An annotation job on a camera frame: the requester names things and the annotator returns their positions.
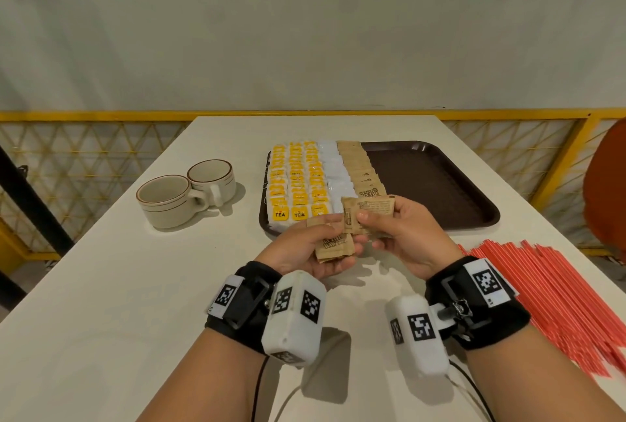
black pole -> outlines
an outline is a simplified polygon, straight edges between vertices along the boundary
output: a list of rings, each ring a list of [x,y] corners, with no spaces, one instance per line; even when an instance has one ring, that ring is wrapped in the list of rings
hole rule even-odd
[[[0,306],[11,311],[26,297],[26,292],[9,277],[0,272]]]
[[[52,248],[60,256],[67,254],[74,245],[74,241],[2,147],[0,147],[0,187],[18,205]]]

cup handle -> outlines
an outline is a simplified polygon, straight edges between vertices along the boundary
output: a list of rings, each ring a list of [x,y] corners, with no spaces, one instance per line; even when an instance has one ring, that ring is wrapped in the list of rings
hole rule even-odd
[[[213,201],[215,201],[215,206],[218,208],[224,205],[224,200],[222,199],[222,194],[220,192],[220,187],[218,185],[211,185],[211,194],[213,195]]]
[[[204,193],[204,191],[198,191],[197,189],[192,189],[191,191],[189,191],[189,194],[187,196],[191,198],[198,198],[200,200],[200,204],[193,205],[194,213],[199,213],[200,211],[204,211],[205,209],[208,208],[208,198],[207,198],[207,195]]]

brown tray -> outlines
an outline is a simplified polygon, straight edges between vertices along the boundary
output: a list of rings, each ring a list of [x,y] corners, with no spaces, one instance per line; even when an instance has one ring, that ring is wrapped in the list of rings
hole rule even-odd
[[[400,195],[425,205],[445,230],[493,226],[500,211],[478,187],[431,143],[421,141],[361,143],[380,181],[390,195]],[[259,224],[271,235],[265,189],[261,196]]]

coffee cup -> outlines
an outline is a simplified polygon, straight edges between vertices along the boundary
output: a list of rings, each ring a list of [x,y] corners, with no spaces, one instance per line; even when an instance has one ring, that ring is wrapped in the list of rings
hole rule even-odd
[[[233,166],[222,159],[196,163],[187,171],[187,178],[193,189],[207,194],[209,206],[222,206],[235,196],[237,190]]]
[[[180,174],[166,174],[145,182],[135,197],[150,224],[159,229],[180,226],[208,208],[206,194],[192,189],[189,179]]]

hand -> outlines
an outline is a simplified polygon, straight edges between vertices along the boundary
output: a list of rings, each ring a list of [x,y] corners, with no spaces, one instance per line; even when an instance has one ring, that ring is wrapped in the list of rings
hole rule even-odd
[[[385,249],[404,262],[411,274],[427,280],[441,269],[463,257],[463,252],[439,226],[423,204],[400,196],[395,197],[392,216],[360,211],[357,220],[364,226],[392,237],[375,240],[372,247]],[[354,241],[364,243],[366,235],[355,235]]]
[[[324,215],[326,224],[307,227],[300,221],[287,229],[268,245],[255,259],[280,272],[282,275],[294,270],[309,272],[316,279],[334,276],[356,264],[356,257],[320,264],[315,257],[315,244],[322,239],[339,236],[344,229],[343,214]],[[354,244],[356,255],[363,252],[363,244]]]

